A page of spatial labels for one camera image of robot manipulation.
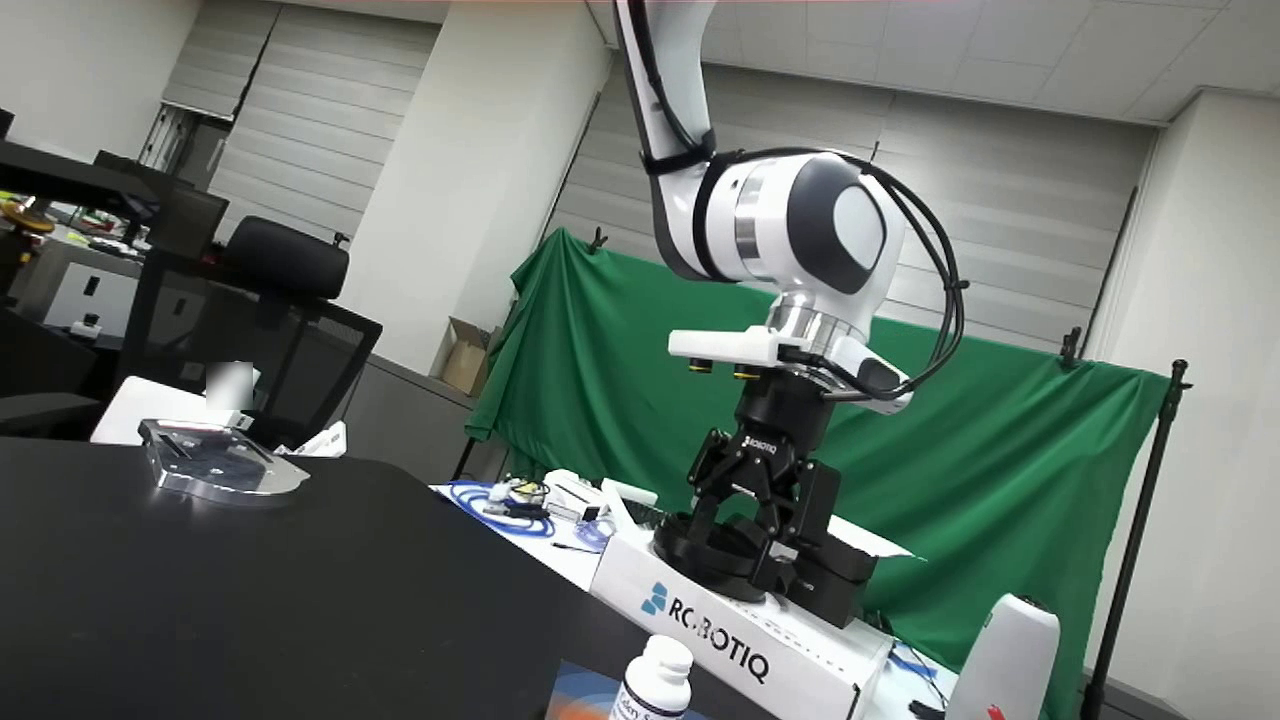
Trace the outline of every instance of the table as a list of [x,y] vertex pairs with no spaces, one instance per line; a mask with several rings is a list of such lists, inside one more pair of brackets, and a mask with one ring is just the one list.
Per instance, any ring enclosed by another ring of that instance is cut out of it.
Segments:
[[0,716],[532,720],[561,659],[621,678],[643,650],[407,473],[298,465],[293,506],[246,511],[155,489],[137,447],[0,438]]

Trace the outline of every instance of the white bottle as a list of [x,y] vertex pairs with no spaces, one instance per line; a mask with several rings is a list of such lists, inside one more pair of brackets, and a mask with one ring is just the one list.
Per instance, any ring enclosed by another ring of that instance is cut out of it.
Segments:
[[649,638],[644,655],[627,665],[609,720],[684,717],[692,696],[689,687],[689,669],[692,666],[694,653],[680,641],[666,635]]

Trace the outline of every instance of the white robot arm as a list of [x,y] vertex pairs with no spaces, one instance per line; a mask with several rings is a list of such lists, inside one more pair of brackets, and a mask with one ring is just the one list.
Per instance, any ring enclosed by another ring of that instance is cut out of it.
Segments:
[[[713,6],[616,0],[618,42],[653,188],[654,234],[663,261],[684,278],[760,281],[780,296],[764,325],[676,331],[668,351],[699,364],[788,368],[831,398],[896,413],[923,378],[909,379],[867,342],[908,223],[923,231],[901,197],[886,190],[883,181],[896,181],[869,163],[810,149],[716,155],[700,72],[701,36]],[[950,243],[945,233],[940,237],[950,259]],[[947,268],[931,252],[945,284],[952,286],[948,307],[960,305],[954,259]],[[932,359],[937,365],[959,341],[963,306],[950,319],[957,332],[950,342],[940,338]]]

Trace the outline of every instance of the bottle label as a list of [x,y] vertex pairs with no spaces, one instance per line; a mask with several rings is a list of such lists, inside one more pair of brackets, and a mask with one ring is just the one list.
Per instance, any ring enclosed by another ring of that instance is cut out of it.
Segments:
[[662,710],[636,697],[626,680],[618,688],[618,698],[613,701],[613,710],[609,711],[609,720],[680,720],[684,716],[684,710]]

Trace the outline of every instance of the black stand pole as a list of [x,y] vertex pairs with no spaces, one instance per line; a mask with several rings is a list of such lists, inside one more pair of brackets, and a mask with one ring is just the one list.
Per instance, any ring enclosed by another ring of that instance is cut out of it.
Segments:
[[1169,380],[1169,392],[1165,393],[1165,404],[1160,407],[1156,439],[1151,445],[1151,457],[1147,459],[1147,473],[1142,478],[1142,493],[1138,496],[1138,507],[1133,514],[1129,542],[1124,547],[1124,560],[1120,562],[1116,592],[1111,597],[1111,610],[1107,612],[1107,624],[1102,630],[1102,642],[1098,646],[1098,661],[1093,666],[1093,676],[1089,679],[1089,684],[1084,688],[1080,720],[1098,720],[1098,714],[1102,711],[1107,673],[1111,670],[1111,656],[1116,650],[1116,635],[1120,634],[1120,618],[1124,615],[1124,603],[1129,598],[1129,585],[1133,583],[1134,568],[1138,565],[1138,548],[1142,546],[1142,533],[1147,529],[1151,501],[1156,496],[1156,478],[1160,475],[1160,462],[1165,457],[1165,446],[1169,445],[1169,429],[1178,415],[1178,404],[1183,400],[1183,391],[1192,387],[1183,382],[1185,373],[1187,361],[1174,360],[1174,374]]

